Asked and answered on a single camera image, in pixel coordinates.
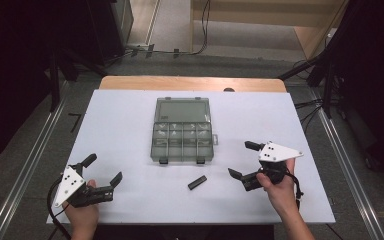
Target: hand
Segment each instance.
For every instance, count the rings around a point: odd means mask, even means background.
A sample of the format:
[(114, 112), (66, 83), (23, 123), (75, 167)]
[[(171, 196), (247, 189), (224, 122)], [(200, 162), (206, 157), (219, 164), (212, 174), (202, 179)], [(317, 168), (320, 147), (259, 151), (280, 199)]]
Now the hand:
[[(90, 180), (87, 185), (96, 188), (96, 182), (93, 179)], [(99, 209), (97, 204), (80, 208), (75, 208), (70, 205), (65, 209), (65, 214), (71, 223), (71, 239), (93, 239), (99, 218)]]
[[(286, 167), (294, 174), (295, 159), (286, 160)], [(287, 211), (298, 211), (294, 194), (294, 182), (292, 178), (285, 176), (282, 182), (274, 185), (270, 178), (263, 173), (257, 174), (258, 182), (269, 195), (269, 200), (276, 212), (282, 217)]]

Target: gray floor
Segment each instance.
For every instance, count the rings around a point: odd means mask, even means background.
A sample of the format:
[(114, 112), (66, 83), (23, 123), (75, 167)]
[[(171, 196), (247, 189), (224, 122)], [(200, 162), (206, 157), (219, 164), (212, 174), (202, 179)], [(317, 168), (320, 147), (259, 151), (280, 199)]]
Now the gray floor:
[[(107, 70), (112, 75), (273, 78), (290, 69), (292, 65), (293, 63), (286, 61), (211, 56), (181, 56), (174, 59), (167, 54), (153, 54), (152, 57), (145, 58), (145, 55), (140, 53), (136, 57), (125, 57)], [(3, 239), (46, 239), (51, 234), (54, 227), (45, 223), (46, 195), (50, 185), (62, 171), (78, 131), (77, 127), (71, 132), (76, 118), (69, 116), (69, 113), (84, 113), (91, 94), (99, 87), (99, 83), (99, 76), (87, 72), (81, 75), (78, 82), (69, 84), (67, 101), (61, 116)], [(311, 100), (310, 89), (299, 78), (286, 81), (286, 86), (294, 102)], [(49, 106), (50, 99), (47, 98), (36, 108), (0, 155), (0, 208), (49, 116)], [(304, 116), (311, 110), (312, 108), (302, 109), (298, 114)], [(336, 115), (335, 111), (333, 113), (337, 130), (364, 189), (375, 211), (381, 213), (379, 219), (384, 229), (384, 172), (373, 172), (365, 167), (363, 153), (358, 148), (348, 125)], [(332, 201), (332, 210), (337, 223), (331, 224), (331, 227), (343, 239), (370, 239), (329, 138), (317, 117), (308, 128), (307, 139), (326, 193)], [(326, 225), (311, 225), (310, 228), (318, 239), (339, 239)], [(285, 239), (284, 229), (280, 224), (275, 226), (275, 235), (276, 239)], [(54, 239), (62, 238), (58, 233)]]

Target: white bracket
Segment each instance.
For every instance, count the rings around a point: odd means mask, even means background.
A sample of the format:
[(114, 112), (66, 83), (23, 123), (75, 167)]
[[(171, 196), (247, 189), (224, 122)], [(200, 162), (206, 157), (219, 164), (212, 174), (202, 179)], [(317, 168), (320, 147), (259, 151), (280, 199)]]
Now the white bracket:
[(55, 196), (54, 206), (59, 207), (63, 202), (67, 201), (73, 193), (77, 191), (83, 184), (85, 180), (80, 176), (73, 168), (67, 166), (62, 176), (61, 184), (58, 188), (58, 192)]
[(290, 158), (302, 157), (301, 151), (268, 142), (261, 149), (258, 160), (265, 162), (281, 162)]

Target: white table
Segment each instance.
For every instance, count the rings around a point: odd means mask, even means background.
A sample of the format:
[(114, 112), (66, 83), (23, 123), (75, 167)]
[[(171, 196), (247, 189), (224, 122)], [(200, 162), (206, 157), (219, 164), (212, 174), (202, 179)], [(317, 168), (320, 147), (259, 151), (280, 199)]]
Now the white table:
[[(213, 133), (219, 139), (211, 163), (160, 165), (151, 160), (156, 99), (167, 96), (209, 98)], [(83, 176), (96, 179), (100, 186), (123, 172), (114, 200), (100, 204), (100, 223), (280, 222), (262, 189), (246, 192), (228, 173), (227, 168), (232, 168), (248, 174), (260, 166), (258, 152), (244, 147), (248, 140), (273, 141), (303, 151), (305, 156), (297, 158), (295, 169), (305, 193), (301, 214), (307, 223), (335, 221), (288, 93), (96, 90), (68, 164), (96, 153), (98, 159), (84, 169)], [(202, 175), (208, 180), (189, 190), (187, 185)], [(64, 214), (59, 219), (68, 223)]]

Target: plastic storage box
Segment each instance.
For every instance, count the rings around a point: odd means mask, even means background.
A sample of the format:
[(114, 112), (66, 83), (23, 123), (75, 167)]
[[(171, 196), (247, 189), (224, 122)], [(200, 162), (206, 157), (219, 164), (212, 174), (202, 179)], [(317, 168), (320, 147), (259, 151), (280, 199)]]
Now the plastic storage box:
[(204, 164), (214, 156), (208, 98), (158, 98), (152, 134), (155, 162)]

